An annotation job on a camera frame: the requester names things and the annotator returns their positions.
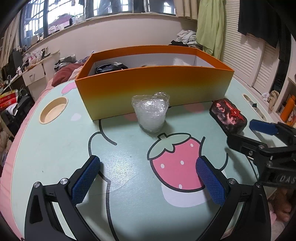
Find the blue textured gripper pad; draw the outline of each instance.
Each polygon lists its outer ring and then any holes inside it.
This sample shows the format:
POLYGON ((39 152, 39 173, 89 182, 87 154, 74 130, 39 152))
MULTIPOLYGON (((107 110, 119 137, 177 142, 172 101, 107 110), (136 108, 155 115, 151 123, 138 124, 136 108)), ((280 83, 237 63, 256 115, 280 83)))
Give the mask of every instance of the blue textured gripper pad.
POLYGON ((77 205, 83 202, 87 192, 89 191, 94 179, 100 170, 100 159, 96 156, 85 169, 78 181, 72 188, 72 203, 77 205))
POLYGON ((267 123, 259 120, 251 120, 249 128, 252 131, 259 131, 271 136, 278 133, 278 129, 276 128, 274 123, 267 123))
POLYGON ((196 172, 209 191, 214 203, 222 206, 225 202, 224 187, 201 157, 196 161, 196 172))

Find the black item in box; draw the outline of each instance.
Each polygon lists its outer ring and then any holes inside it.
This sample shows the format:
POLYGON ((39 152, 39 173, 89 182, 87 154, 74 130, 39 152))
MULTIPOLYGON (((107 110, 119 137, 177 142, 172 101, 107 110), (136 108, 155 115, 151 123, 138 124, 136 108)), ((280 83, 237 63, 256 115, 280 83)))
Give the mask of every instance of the black item in box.
POLYGON ((238 134, 247 125, 247 119, 227 98, 216 100, 210 108, 210 115, 221 126, 225 134, 238 134))

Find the white wall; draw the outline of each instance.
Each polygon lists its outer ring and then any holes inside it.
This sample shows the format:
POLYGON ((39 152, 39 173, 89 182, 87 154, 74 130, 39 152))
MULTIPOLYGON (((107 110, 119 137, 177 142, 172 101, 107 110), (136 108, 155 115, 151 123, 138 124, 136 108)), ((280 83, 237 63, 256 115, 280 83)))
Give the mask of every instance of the white wall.
POLYGON ((33 46, 28 52, 48 47, 61 58, 75 54, 82 59, 92 51, 138 45, 168 45, 182 29, 196 30, 197 22, 161 14, 119 14, 93 18, 66 28, 33 46))

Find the strawberry illustration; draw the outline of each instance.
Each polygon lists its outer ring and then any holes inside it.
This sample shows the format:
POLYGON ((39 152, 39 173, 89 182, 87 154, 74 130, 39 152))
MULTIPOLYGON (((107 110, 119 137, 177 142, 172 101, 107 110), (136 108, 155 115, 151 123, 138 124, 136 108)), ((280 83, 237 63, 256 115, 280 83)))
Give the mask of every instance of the strawberry illustration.
POLYGON ((69 93, 72 89, 76 89, 76 88, 77 88, 77 85, 76 85, 75 81, 73 81, 73 82, 67 84, 67 85, 63 88, 63 90, 62 90, 62 95, 65 95, 65 94, 69 93))
POLYGON ((152 170, 167 187, 179 192, 204 189, 195 164, 201 155, 202 142, 188 133, 162 133, 147 153, 152 170))

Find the open cardboard box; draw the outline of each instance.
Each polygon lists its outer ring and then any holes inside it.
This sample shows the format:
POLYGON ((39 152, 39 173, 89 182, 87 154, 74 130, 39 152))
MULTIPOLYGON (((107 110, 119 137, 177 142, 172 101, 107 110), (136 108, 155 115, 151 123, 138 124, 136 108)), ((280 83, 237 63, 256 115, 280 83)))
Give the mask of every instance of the open cardboard box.
POLYGON ((134 112, 131 98, 135 95, 165 92, 170 95, 170 106, 221 99, 233 73, 199 49, 135 46, 93 53, 77 76, 76 85, 94 121, 134 112), (129 69, 95 74, 96 67, 115 61, 129 69))

